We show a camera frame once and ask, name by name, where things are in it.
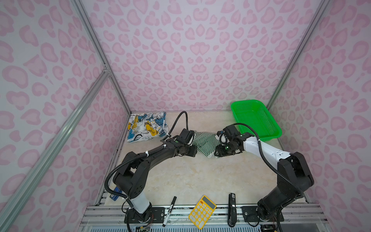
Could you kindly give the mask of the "green white striped garment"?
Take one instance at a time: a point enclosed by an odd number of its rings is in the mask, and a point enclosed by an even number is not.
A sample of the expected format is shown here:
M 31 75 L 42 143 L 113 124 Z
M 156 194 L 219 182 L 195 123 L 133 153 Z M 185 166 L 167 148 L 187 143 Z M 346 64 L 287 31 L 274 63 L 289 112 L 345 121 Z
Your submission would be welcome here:
M 211 132 L 195 132 L 193 145 L 196 146 L 198 152 L 204 156 L 211 158 L 214 157 L 216 147 L 221 145 L 219 137 Z

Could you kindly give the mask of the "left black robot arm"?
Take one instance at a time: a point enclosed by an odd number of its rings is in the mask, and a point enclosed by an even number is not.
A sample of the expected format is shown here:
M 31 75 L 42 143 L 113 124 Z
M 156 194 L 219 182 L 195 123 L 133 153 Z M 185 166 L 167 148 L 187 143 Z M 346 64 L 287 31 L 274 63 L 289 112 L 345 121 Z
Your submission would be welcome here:
M 186 117 L 186 126 L 179 135 L 171 137 L 167 134 L 161 140 L 162 145 L 143 153 L 128 153 L 121 164 L 107 175 L 104 189 L 112 195 L 124 198 L 129 204 L 129 209 L 125 212 L 127 224 L 153 221 L 152 204 L 144 193 L 148 174 L 152 168 L 170 158 L 196 156 L 197 148 L 193 145 L 195 132 L 188 127 L 187 112 L 182 111 L 175 123 L 182 115 Z

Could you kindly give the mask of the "colourful printed white shirt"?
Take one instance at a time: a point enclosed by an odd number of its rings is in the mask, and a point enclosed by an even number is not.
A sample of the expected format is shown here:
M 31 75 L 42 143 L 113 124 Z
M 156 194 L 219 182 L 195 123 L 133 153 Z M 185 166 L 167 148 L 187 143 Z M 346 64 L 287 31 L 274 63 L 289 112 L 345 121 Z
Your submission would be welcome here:
M 128 122 L 129 143 L 164 137 L 169 132 L 166 112 L 131 114 Z

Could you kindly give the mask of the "yellow calculator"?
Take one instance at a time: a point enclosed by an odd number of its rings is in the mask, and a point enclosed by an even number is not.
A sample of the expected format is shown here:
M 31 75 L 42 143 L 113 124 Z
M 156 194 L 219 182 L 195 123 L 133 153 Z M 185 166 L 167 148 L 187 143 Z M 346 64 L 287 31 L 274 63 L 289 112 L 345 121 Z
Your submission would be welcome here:
M 206 195 L 201 197 L 195 207 L 191 210 L 188 219 L 199 229 L 203 229 L 207 221 L 217 208 L 217 205 Z

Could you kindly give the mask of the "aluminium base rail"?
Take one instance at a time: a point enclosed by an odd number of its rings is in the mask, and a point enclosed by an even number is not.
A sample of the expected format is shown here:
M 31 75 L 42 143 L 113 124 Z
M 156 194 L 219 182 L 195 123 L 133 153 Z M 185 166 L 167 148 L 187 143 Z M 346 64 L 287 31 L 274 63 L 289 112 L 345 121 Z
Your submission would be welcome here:
M 277 232 L 277 220 L 253 221 L 249 206 L 237 205 L 236 224 L 228 225 L 228 205 L 213 211 L 193 205 L 176 205 L 170 215 L 169 206 L 145 223 L 127 223 L 122 206 L 90 206 L 78 228 L 80 232 Z M 292 204 L 281 212 L 285 232 L 330 232 L 329 221 L 318 204 Z

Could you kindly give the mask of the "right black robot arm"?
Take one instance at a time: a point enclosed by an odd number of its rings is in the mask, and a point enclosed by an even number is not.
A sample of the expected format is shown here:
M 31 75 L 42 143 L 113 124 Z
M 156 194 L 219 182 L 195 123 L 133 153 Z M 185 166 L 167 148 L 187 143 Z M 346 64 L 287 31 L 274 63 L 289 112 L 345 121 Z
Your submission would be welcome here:
M 258 133 L 240 133 L 237 123 L 217 132 L 220 144 L 216 146 L 216 157 L 227 157 L 250 152 L 259 158 L 277 175 L 276 187 L 257 203 L 255 216 L 259 221 L 278 219 L 282 209 L 297 199 L 315 183 L 305 157 L 299 153 L 279 150 L 263 142 Z

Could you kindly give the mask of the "black marker pen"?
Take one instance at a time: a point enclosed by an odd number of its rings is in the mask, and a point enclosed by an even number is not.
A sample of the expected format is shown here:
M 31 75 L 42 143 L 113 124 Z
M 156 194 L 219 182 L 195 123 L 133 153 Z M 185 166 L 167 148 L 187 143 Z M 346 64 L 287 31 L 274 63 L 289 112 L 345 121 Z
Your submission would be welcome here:
M 166 225 L 167 225 L 167 223 L 168 223 L 168 221 L 169 221 L 169 219 L 170 219 L 171 212 L 172 212 L 172 210 L 173 210 L 173 208 L 174 208 L 174 206 L 175 206 L 175 202 L 176 202 L 176 200 L 177 200 L 177 197 L 174 196 L 174 197 L 173 197 L 173 200 L 172 200 L 172 202 L 171 202 L 171 205 L 170 205 L 170 207 L 169 207 L 169 210 L 168 210 L 168 212 L 167 212 L 167 214 L 166 214 L 166 217 L 165 217 L 165 219 L 164 219 L 164 221 L 163 221 L 163 223 L 162 223 L 162 227 L 166 227 Z

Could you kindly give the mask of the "black stapler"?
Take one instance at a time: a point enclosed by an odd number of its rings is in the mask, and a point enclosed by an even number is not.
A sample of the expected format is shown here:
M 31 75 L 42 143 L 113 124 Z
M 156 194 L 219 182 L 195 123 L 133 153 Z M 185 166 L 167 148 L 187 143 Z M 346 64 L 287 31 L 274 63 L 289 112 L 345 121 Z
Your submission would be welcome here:
M 233 228 L 237 223 L 236 197 L 234 193 L 229 194 L 228 202 L 228 226 Z

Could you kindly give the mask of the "green plastic basket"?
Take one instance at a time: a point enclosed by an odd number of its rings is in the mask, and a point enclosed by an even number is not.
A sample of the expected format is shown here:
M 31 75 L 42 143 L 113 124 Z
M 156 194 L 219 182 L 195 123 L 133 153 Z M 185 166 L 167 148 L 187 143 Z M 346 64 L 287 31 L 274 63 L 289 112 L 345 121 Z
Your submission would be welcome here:
M 282 136 L 281 128 L 261 101 L 236 101 L 231 104 L 231 110 L 235 121 L 252 127 L 262 141 L 266 142 Z

